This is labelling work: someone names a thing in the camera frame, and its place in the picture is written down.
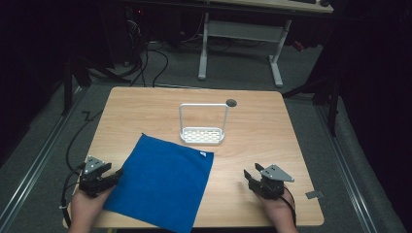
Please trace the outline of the metal floor rail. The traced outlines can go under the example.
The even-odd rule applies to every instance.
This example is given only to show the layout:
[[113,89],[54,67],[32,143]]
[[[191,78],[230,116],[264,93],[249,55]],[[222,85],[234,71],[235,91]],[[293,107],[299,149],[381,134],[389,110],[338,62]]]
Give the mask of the metal floor rail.
[[332,146],[334,159],[336,160],[341,180],[345,185],[352,206],[359,219],[363,233],[378,233],[376,225],[370,215],[368,208],[366,207],[363,195],[361,194],[357,182],[354,179],[351,169],[345,159],[343,150],[341,149],[337,138],[330,133],[327,125],[326,110],[320,106],[315,106],[314,109],[318,117],[320,118],[323,129],[326,132],[328,140]]
[[83,100],[87,88],[76,87],[73,103],[64,114],[64,90],[59,90],[30,124],[12,157],[0,169],[0,232],[6,232],[52,157],[74,109]]

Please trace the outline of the person's right hand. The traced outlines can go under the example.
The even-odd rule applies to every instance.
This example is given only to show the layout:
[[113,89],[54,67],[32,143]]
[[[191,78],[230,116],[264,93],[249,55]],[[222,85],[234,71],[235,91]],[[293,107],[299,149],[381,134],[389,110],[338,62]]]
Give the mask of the person's right hand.
[[292,216],[294,201],[288,191],[285,190],[283,197],[277,200],[264,199],[259,195],[257,199],[275,228],[295,227]]

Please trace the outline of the blue cloth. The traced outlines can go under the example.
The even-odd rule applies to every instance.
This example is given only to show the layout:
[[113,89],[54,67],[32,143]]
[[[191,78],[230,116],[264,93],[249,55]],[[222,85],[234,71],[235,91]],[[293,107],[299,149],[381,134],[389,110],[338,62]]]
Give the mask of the blue cloth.
[[209,151],[143,134],[123,163],[104,208],[175,233],[190,233],[213,160]]

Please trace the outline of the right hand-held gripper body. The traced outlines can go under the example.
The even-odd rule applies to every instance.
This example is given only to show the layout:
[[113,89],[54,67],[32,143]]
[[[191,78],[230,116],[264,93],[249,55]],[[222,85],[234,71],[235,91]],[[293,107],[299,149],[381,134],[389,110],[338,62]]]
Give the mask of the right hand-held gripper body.
[[264,199],[279,199],[284,194],[285,182],[294,182],[291,175],[275,164],[264,167],[264,170],[259,173],[259,183],[248,182],[248,187]]

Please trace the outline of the white-legged desk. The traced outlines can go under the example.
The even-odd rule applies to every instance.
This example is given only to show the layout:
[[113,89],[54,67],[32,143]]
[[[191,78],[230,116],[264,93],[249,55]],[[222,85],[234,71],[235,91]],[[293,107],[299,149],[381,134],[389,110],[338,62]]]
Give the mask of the white-legged desk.
[[[317,4],[304,4],[289,0],[204,0],[206,7],[246,7],[251,10],[276,10],[286,14],[330,15],[333,8],[323,7],[320,0]],[[289,34],[292,18],[286,17],[281,25],[263,25],[261,23],[234,22],[223,19],[210,19],[209,14],[203,16],[202,51],[199,60],[198,78],[204,81],[207,77],[208,40],[210,37],[239,39],[256,42],[268,42],[276,45],[272,54],[268,55],[272,77],[277,87],[283,86],[279,71],[278,59]]]

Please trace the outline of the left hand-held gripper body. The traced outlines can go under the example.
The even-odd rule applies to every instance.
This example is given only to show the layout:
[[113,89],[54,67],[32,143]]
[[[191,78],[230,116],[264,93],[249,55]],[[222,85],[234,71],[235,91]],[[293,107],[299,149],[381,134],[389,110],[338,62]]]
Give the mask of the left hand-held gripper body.
[[90,197],[96,197],[99,193],[109,189],[103,185],[103,177],[99,174],[99,168],[106,164],[98,158],[89,155],[85,167],[80,176],[79,189]]

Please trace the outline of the black metal stand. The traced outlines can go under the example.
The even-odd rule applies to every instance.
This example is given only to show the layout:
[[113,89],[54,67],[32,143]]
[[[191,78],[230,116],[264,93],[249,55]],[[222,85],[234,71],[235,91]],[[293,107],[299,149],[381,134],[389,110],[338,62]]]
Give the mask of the black metal stand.
[[73,83],[75,79],[80,87],[90,87],[91,78],[88,74],[86,60],[78,55],[69,55],[67,61],[64,63],[64,102],[62,114],[66,116],[73,103]]
[[284,98],[291,98],[298,93],[313,91],[312,103],[315,106],[328,104],[326,127],[331,136],[335,137],[335,122],[338,114],[337,104],[341,78],[342,71],[339,66],[329,68],[321,78],[312,82],[308,81],[306,84],[283,93],[282,96]]

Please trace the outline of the white rack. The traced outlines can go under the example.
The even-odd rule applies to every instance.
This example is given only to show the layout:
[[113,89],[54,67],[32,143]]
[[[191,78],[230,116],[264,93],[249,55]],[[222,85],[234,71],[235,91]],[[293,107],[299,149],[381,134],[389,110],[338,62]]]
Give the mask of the white rack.
[[[223,124],[217,126],[184,126],[184,108],[223,108]],[[224,103],[184,103],[179,106],[180,138],[185,144],[219,145],[224,140],[224,129],[229,106]]]

